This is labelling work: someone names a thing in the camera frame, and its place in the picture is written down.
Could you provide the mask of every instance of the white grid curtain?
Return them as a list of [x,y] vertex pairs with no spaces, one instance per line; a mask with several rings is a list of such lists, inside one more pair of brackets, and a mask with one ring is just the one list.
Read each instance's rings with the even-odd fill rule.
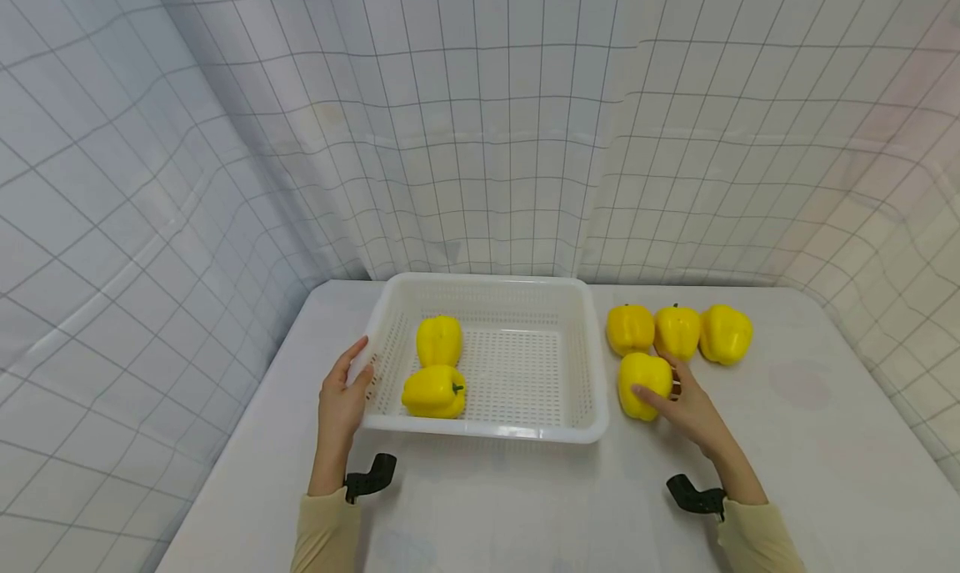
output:
[[150,571],[304,297],[787,284],[960,489],[960,0],[0,0],[0,554]]
[[960,0],[163,1],[303,270],[789,284],[960,486]]

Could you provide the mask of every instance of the finger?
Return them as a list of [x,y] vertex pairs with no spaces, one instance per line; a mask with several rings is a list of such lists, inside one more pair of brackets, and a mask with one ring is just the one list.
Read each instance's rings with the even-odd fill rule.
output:
[[368,364],[367,366],[362,367],[360,375],[353,380],[353,385],[350,385],[351,391],[359,391],[361,394],[367,390],[367,385],[370,385],[373,381],[373,363]]
[[346,379],[347,369],[349,369],[350,363],[352,363],[353,359],[360,354],[360,351],[367,346],[367,341],[367,336],[364,335],[364,337],[356,340],[356,344],[348,347],[346,352],[340,354],[340,358],[337,359],[330,374],[333,374],[334,370],[342,370],[343,378]]
[[645,385],[633,384],[630,389],[633,392],[633,395],[636,395],[639,399],[642,399],[650,406],[661,411],[665,415],[672,413],[672,409],[675,407],[673,402],[670,402],[668,399],[657,394],[656,391],[651,390],[650,388],[645,387]]
[[681,385],[682,384],[693,385],[697,383],[697,381],[693,378],[693,373],[690,372],[689,364],[684,363],[683,360],[677,358],[676,356],[674,356],[674,354],[670,354],[666,350],[664,351],[657,350],[657,356],[666,360],[666,362],[668,362],[670,366],[673,367],[673,370],[677,375],[677,379],[680,379]]

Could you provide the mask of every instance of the left hand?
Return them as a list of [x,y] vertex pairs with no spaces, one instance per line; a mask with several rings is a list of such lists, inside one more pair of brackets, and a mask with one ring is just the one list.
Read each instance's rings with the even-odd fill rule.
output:
[[318,410],[317,453],[307,494],[330,495],[343,485],[347,457],[353,447],[353,434],[360,427],[366,407],[367,385],[373,381],[373,363],[347,386],[347,371],[353,359],[367,345],[367,336],[340,354],[340,358],[323,380]]

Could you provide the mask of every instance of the table surface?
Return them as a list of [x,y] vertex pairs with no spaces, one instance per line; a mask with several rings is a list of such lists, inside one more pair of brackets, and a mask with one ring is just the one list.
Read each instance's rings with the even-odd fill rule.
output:
[[[383,287],[316,288],[198,495],[160,573],[285,571],[316,439],[317,392],[364,332]],[[730,304],[756,334],[738,366],[692,368],[781,507],[810,571],[955,571],[960,496],[820,307],[794,289],[592,286],[614,305]],[[361,431],[349,470],[397,455],[393,484],[361,498],[362,571],[723,571],[712,516],[663,483],[718,483],[669,423],[621,414],[595,445]]]

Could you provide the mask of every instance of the hand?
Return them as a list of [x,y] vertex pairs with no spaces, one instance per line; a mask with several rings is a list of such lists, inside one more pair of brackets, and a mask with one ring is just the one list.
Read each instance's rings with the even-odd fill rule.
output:
[[353,447],[353,434],[360,427],[367,404],[367,385],[373,379],[373,362],[367,364],[353,385],[347,386],[347,371],[353,359],[367,345],[367,336],[340,354],[323,380],[317,423],[317,453],[313,475],[307,488],[309,496],[330,495],[343,486],[347,457]]
[[700,447],[713,463],[727,497],[740,504],[767,504],[767,496],[753,472],[750,460],[727,429],[706,391],[693,378],[690,367],[674,354],[657,351],[673,367],[680,381],[680,395],[668,400],[643,385],[634,385],[633,393],[659,410],[665,420]]
[[643,385],[634,385],[633,393],[659,410],[665,420],[670,421],[677,431],[698,445],[703,455],[710,460],[737,445],[707,392],[703,391],[693,378],[689,365],[674,354],[657,353],[673,367],[680,381],[680,395],[676,400],[668,400]]

